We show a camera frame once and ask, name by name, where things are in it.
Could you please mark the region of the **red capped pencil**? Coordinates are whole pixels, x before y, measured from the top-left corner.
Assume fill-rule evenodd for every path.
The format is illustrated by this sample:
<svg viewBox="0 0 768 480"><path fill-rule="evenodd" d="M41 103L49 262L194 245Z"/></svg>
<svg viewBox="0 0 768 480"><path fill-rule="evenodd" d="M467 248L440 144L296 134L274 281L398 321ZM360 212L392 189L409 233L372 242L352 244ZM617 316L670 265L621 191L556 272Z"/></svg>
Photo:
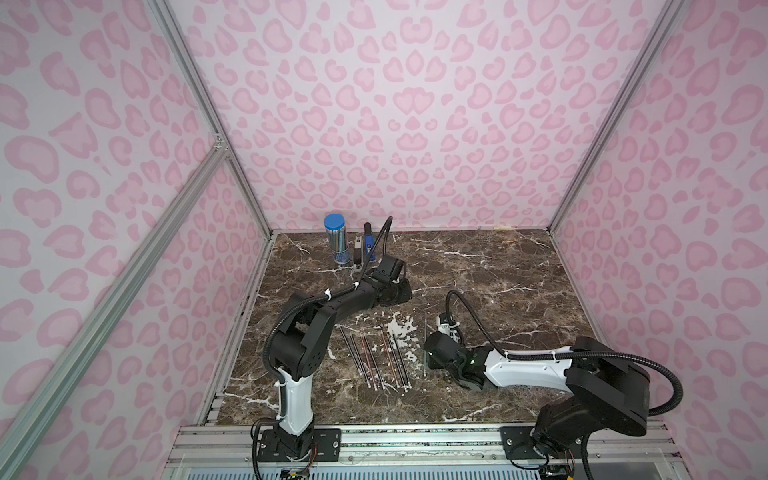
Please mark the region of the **red capped pencil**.
<svg viewBox="0 0 768 480"><path fill-rule="evenodd" d="M386 357L387 357L387 361L388 361L388 365L389 365L389 368L390 368L390 371L391 371L391 376L392 376L394 385L397 388L400 388L401 387L401 383L400 383L399 372L398 372L396 364L395 364L395 357L393 356L393 351L391 349L391 344L390 344L389 338L388 338L387 334L385 333L385 331L383 329L381 329L379 331L379 334L380 334L380 337L381 337L381 340L382 340L382 343L383 343L383 349L384 349L384 352L385 352Z"/></svg>

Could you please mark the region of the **purple capped pencil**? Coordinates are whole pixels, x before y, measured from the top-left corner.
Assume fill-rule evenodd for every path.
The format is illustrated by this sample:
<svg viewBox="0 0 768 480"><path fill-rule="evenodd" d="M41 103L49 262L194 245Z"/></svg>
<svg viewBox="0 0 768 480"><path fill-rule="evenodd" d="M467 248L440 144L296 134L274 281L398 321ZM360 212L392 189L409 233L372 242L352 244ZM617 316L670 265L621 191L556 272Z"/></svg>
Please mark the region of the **purple capped pencil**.
<svg viewBox="0 0 768 480"><path fill-rule="evenodd" d="M389 343L389 349L392 357L393 366L395 368L395 372L398 377L398 383L404 390L407 390L410 386L410 383L407 377L407 372L405 370L402 356L399 351L397 338L393 334L388 333L387 339Z"/></svg>

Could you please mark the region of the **yellow capped pencil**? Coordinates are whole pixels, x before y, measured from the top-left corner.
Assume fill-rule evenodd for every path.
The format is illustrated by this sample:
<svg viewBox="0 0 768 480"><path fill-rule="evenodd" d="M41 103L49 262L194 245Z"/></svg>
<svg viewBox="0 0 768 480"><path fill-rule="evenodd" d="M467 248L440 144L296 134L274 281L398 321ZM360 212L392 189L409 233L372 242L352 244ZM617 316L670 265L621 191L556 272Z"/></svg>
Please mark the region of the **yellow capped pencil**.
<svg viewBox="0 0 768 480"><path fill-rule="evenodd" d="M396 335L392 335L392 342L393 342L393 345L394 345L395 355L396 355L396 358L397 358L397 362L398 362L398 366L399 366L399 370L400 370L400 374L401 374L401 377L402 377L402 382L404 384L404 387L406 389L411 389L412 388L412 383L410 381L410 377L408 375L407 367L406 367L406 364L405 364L405 359L404 359L404 357L402 355L402 351L400 349L400 344L398 342L398 339L397 339Z"/></svg>

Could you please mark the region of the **dark pencil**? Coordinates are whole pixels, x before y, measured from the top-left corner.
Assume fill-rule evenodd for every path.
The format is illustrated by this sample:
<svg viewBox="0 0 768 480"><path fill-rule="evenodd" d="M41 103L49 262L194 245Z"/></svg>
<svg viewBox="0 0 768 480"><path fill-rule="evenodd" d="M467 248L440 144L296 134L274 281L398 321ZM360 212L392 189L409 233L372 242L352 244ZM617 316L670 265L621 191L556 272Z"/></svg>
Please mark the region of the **dark pencil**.
<svg viewBox="0 0 768 480"><path fill-rule="evenodd" d="M354 350L354 355L355 355L355 357L357 359L357 363L358 363L359 369L361 371L361 374L362 374L362 376L363 376L363 378L365 380L365 383L366 383L367 387L371 388L372 384L371 384L371 379L370 379L370 376L369 376L368 366L367 366L367 363L366 363L366 360L365 360L365 357L364 357L364 351L360 349L357 337L355 335L351 336L351 342L352 342L352 347L353 347L353 350Z"/></svg>
<svg viewBox="0 0 768 480"><path fill-rule="evenodd" d="M365 377L365 370L364 370L364 367L362 366L362 364L360 363L358 354L356 353L354 342L349 337L349 335L346 333L346 330L343 327L340 327L339 330L341 332L343 341L344 341L344 343L346 344L346 346L347 346L347 348L349 350L350 357L351 357L351 359L352 359L352 361L353 361L353 363L354 363L358 373L362 377Z"/></svg>

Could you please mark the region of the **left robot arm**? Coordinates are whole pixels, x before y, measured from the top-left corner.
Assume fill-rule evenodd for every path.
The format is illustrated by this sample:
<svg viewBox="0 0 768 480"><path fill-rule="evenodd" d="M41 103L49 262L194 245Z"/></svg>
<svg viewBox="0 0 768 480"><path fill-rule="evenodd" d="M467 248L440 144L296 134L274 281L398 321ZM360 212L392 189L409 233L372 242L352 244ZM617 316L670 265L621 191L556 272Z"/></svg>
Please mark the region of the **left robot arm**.
<svg viewBox="0 0 768 480"><path fill-rule="evenodd" d="M349 287L312 296L294 293L267 337L262 360L279 392L276 436L294 455L313 437L313 376L326 355L336 323L351 315L412 299L406 263L385 255Z"/></svg>

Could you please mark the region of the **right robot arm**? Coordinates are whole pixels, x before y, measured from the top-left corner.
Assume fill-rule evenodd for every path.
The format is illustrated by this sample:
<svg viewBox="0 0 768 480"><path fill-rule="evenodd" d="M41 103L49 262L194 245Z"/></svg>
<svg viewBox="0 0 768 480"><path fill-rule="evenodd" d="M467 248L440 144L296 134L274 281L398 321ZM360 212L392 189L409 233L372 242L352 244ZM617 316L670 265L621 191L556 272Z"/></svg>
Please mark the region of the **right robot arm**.
<svg viewBox="0 0 768 480"><path fill-rule="evenodd" d="M555 456L603 429L631 437L647 433L650 378L627 360L557 359L552 353L542 360L531 353L512 360L489 346L469 350L442 332L431 334L424 350L431 369L446 370L465 389L527 386L568 392L569 397L541 408L523 442L541 456Z"/></svg>

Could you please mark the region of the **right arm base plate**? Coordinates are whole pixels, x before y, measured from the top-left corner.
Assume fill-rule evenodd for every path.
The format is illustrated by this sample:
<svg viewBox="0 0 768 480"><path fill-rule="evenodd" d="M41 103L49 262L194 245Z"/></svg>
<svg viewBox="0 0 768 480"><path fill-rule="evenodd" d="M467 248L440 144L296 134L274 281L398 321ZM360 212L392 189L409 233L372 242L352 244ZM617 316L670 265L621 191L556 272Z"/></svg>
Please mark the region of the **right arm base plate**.
<svg viewBox="0 0 768 480"><path fill-rule="evenodd" d="M509 460L543 462L547 458L550 460L571 456L577 460L582 458L580 440L564 446L530 426L506 426L501 427L499 432L502 447Z"/></svg>

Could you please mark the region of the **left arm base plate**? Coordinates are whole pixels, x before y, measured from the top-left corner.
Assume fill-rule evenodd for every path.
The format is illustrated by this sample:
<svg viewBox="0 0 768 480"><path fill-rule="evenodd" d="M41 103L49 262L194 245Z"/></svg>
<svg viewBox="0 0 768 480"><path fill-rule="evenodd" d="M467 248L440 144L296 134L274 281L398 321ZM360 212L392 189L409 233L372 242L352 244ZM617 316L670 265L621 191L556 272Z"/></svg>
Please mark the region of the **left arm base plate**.
<svg viewBox="0 0 768 480"><path fill-rule="evenodd" d="M340 456L341 430L309 428L296 436L277 427L262 432L257 446L259 463L336 462Z"/></svg>

